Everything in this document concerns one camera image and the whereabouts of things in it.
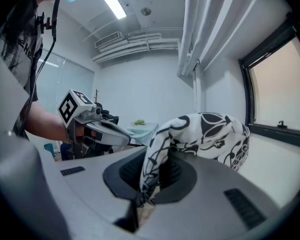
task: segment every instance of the person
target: person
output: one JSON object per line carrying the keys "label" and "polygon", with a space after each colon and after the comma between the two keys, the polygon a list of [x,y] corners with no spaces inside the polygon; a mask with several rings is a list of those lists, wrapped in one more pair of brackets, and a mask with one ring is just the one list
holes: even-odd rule
{"label": "person", "polygon": [[[17,0],[0,31],[1,57],[28,94],[34,92],[24,129],[29,133],[55,141],[69,141],[66,128],[58,115],[45,111],[37,102],[34,85],[37,63],[43,50],[37,8],[45,0]],[[27,138],[22,123],[29,100],[18,116],[13,131]],[[84,127],[76,128],[76,136],[84,135]]]}

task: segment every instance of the air conditioning unit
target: air conditioning unit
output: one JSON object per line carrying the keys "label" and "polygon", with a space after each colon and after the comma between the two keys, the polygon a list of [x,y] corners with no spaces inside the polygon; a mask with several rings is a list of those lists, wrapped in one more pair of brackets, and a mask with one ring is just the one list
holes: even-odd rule
{"label": "air conditioning unit", "polygon": [[114,32],[110,35],[107,35],[106,37],[100,39],[99,41],[96,41],[94,43],[94,46],[95,46],[96,49],[104,48],[104,47],[107,47],[111,44],[120,42],[123,39],[124,39],[124,35],[122,34],[122,32],[117,31],[117,32]]}

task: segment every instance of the ceiling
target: ceiling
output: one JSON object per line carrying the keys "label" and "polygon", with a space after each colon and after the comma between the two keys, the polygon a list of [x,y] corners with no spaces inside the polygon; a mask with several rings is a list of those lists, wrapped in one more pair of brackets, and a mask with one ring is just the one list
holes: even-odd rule
{"label": "ceiling", "polygon": [[[113,32],[123,34],[150,28],[183,27],[185,0],[119,0],[127,17],[117,19],[104,0],[61,0],[59,7],[100,39]],[[144,16],[141,9],[151,14]],[[180,30],[160,31],[166,38],[181,38]]]}

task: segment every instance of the black cable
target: black cable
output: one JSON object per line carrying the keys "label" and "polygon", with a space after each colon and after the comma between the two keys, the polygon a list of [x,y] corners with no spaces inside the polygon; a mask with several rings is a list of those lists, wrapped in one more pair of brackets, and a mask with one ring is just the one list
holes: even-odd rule
{"label": "black cable", "polygon": [[39,76],[39,74],[40,74],[42,68],[43,68],[44,65],[46,64],[46,61],[47,61],[49,55],[51,54],[52,49],[54,48],[54,46],[55,46],[55,41],[52,42],[52,45],[51,45],[51,47],[50,47],[50,50],[48,51],[48,54],[45,56],[45,58],[44,58],[42,64],[40,65],[39,69],[37,70],[37,73],[35,74],[35,79],[34,79],[34,83],[33,83],[33,87],[32,87],[31,97],[30,97],[30,100],[29,100],[29,103],[28,103],[28,107],[27,107],[27,109],[26,109],[26,113],[25,113],[25,117],[24,117],[24,119],[23,119],[22,125],[21,125],[21,127],[20,127],[20,129],[19,129],[19,132],[18,132],[18,134],[17,134],[17,135],[19,135],[19,136],[22,134],[22,132],[23,132],[24,129],[25,129],[25,123],[26,123],[26,121],[27,121],[27,119],[28,119],[29,112],[30,112],[30,108],[31,108],[32,102],[33,102],[34,97],[35,97],[35,86],[36,86],[36,83],[37,83],[38,76]]}

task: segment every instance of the black textured strip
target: black textured strip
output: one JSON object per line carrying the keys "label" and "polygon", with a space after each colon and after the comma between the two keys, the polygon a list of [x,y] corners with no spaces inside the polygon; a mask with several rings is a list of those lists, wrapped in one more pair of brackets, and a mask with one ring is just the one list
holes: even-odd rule
{"label": "black textured strip", "polygon": [[248,229],[252,229],[266,220],[266,217],[239,189],[229,189],[224,191],[224,195]]}
{"label": "black textured strip", "polygon": [[67,176],[70,174],[76,174],[76,173],[82,172],[84,170],[85,170],[85,168],[83,168],[82,166],[77,166],[77,167],[61,170],[60,173],[63,176]]}

